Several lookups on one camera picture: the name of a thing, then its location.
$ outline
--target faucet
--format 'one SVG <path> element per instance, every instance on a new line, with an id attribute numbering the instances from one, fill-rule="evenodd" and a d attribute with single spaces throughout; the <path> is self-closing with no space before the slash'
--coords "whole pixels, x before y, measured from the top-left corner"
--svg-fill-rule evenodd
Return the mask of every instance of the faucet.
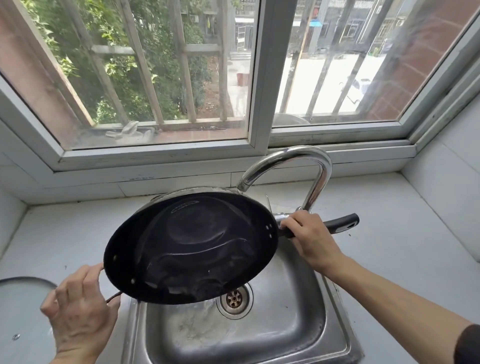
<path id="1" fill-rule="evenodd" d="M 310 212 L 313 204 L 318 198 L 320 192 L 324 189 L 330 176 L 332 175 L 332 161 L 328 154 L 317 146 L 291 146 L 278 152 L 274 152 L 261 159 L 243 174 L 241 181 L 237 185 L 239 192 L 246 192 L 253 183 L 265 172 L 279 166 L 285 162 L 296 159 L 310 159 L 318 163 L 320 170 L 313 182 L 305 201 L 297 210 L 307 210 Z M 289 213 L 274 214 L 275 220 L 280 222 L 290 216 Z"/>

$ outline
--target sleeve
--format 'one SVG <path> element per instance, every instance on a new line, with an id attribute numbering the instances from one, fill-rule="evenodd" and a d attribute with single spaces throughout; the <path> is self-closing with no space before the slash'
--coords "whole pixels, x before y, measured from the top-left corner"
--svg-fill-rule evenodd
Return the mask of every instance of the sleeve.
<path id="1" fill-rule="evenodd" d="M 462 332 L 455 346 L 454 363 L 480 363 L 480 325 L 470 325 Z"/>

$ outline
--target red brick wall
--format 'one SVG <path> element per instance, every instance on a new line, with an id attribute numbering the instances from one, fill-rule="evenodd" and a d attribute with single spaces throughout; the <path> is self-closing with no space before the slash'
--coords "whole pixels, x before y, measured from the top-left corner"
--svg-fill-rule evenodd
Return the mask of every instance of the red brick wall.
<path id="1" fill-rule="evenodd" d="M 398 120 L 479 7 L 480 0 L 437 0 L 393 60 L 396 66 L 383 81 L 369 120 Z"/>
<path id="2" fill-rule="evenodd" d="M 0 72 L 62 147 L 69 149 L 83 126 L 7 19 L 0 11 Z"/>

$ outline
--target hand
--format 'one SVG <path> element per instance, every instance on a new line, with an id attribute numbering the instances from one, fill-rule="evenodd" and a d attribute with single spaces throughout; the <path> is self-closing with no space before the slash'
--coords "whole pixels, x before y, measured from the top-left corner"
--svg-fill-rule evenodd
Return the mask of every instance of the hand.
<path id="1" fill-rule="evenodd" d="M 296 211 L 281 226 L 292 230 L 293 244 L 314 270 L 329 278 L 335 274 L 345 256 L 318 214 Z"/>
<path id="2" fill-rule="evenodd" d="M 54 362 L 93 364 L 110 338 L 120 297 L 109 304 L 100 293 L 103 263 L 83 266 L 51 291 L 40 310 L 48 317 L 57 346 Z"/>

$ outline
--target window glass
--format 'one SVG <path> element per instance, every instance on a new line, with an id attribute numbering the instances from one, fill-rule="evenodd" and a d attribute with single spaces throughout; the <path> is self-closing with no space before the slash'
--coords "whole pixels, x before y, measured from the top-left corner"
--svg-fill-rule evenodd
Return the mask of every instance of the window glass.
<path id="1" fill-rule="evenodd" d="M 5 1 L 1 73 L 65 150 L 247 137 L 256 0 Z"/>
<path id="2" fill-rule="evenodd" d="M 298 0 L 276 112 L 306 125 L 399 120 L 479 7 L 480 0 Z"/>

